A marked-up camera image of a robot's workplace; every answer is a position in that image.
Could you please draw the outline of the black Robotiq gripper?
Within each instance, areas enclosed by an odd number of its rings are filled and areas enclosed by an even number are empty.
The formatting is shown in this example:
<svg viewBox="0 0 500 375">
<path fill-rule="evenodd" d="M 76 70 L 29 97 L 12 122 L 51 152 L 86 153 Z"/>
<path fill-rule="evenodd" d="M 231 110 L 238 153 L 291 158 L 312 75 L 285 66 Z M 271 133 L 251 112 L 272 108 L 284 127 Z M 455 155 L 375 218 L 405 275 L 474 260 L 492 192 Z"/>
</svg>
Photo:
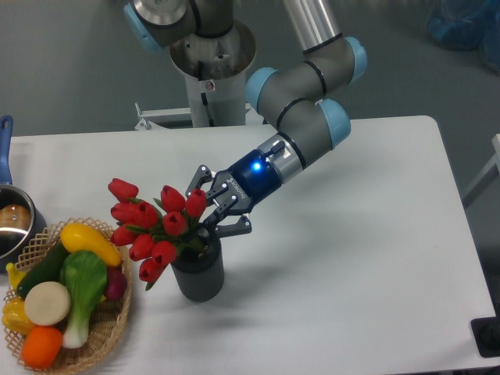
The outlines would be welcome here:
<svg viewBox="0 0 500 375">
<path fill-rule="evenodd" d="M 216 235 L 228 238 L 252 232 L 252 223 L 246 215 L 241 215 L 236 223 L 220 225 L 229 216 L 250 213 L 253 207 L 281 187 L 281 178 L 266 154 L 254 149 L 226 170 L 217 173 L 206 165 L 200 165 L 188 185 L 185 195 L 189 197 L 194 189 L 212 182 L 209 202 L 214 199 L 219 207 L 203 222 L 199 229 L 200 238 Z"/>
</svg>

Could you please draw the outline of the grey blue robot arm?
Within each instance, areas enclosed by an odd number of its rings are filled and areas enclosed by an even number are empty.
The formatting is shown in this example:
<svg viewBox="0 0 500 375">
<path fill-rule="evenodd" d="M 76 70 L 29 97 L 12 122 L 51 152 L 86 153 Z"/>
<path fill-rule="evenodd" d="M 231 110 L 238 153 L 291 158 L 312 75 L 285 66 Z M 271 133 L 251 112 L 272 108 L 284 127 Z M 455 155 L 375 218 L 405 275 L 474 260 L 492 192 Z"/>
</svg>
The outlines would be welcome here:
<svg viewBox="0 0 500 375">
<path fill-rule="evenodd" d="M 234 18 L 230 1 L 130 1 L 125 16 L 141 43 L 168 48 L 184 75 L 194 127 L 241 125 L 253 108 L 275 134 L 225 170 L 200 166 L 191 188 L 210 184 L 214 211 L 195 229 L 207 239 L 248 233 L 248 214 L 264 198 L 338 146 L 351 131 L 328 94 L 360 78 L 364 47 L 345 37 L 326 1 L 287 1 L 304 55 L 294 68 L 247 74 L 255 58 L 252 32 Z"/>
</svg>

